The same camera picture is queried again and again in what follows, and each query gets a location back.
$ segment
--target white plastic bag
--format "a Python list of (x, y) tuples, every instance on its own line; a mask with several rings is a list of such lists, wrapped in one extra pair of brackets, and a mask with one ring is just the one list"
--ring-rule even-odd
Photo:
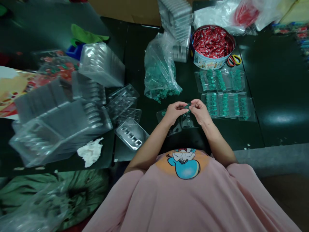
[(51, 232), (68, 211), (65, 182), (49, 184), (11, 214), (0, 217), (0, 232)]
[(246, 27), (236, 25), (234, 22), (235, 11), (240, 2), (241, 0), (216, 1), (214, 6), (194, 11), (195, 30), (201, 26), (213, 24), (223, 27), (232, 35), (244, 34)]

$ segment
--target blue object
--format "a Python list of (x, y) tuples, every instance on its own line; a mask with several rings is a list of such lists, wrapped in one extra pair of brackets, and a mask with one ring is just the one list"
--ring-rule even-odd
[(81, 43), (79, 45), (77, 45), (77, 47), (74, 47), (73, 45), (71, 45), (67, 51), (65, 52), (69, 57), (72, 57), (76, 60), (80, 60), (80, 56), (81, 56), (81, 51), (83, 50), (83, 46), (85, 45), (85, 43)]

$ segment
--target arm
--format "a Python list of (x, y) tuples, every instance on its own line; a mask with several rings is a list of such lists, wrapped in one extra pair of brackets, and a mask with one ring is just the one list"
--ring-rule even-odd
[(213, 123), (205, 104), (199, 99), (194, 99), (189, 109), (202, 126), (214, 158), (225, 168), (232, 163), (238, 163), (233, 150)]
[(189, 111), (183, 108), (186, 105), (187, 103), (178, 101), (168, 106), (165, 116), (144, 145), (137, 151), (124, 174), (133, 170), (142, 170), (145, 172), (155, 163), (169, 129), (175, 124), (176, 119), (180, 115)]

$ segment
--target white tissue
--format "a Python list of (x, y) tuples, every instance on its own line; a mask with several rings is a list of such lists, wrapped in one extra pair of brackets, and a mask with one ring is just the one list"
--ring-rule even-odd
[(103, 145), (99, 144), (99, 142), (104, 139), (100, 138), (95, 141), (90, 141), (85, 146), (78, 148), (77, 154), (82, 157), (85, 161), (85, 168), (90, 167), (93, 163), (95, 163), (101, 155), (101, 149)]

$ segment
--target red plastic bag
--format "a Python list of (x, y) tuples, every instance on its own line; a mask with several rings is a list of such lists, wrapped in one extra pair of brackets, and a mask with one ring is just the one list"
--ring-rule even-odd
[(235, 11), (235, 23), (246, 28), (252, 25), (260, 14), (256, 6), (258, 2), (263, 4), (262, 0), (242, 0)]

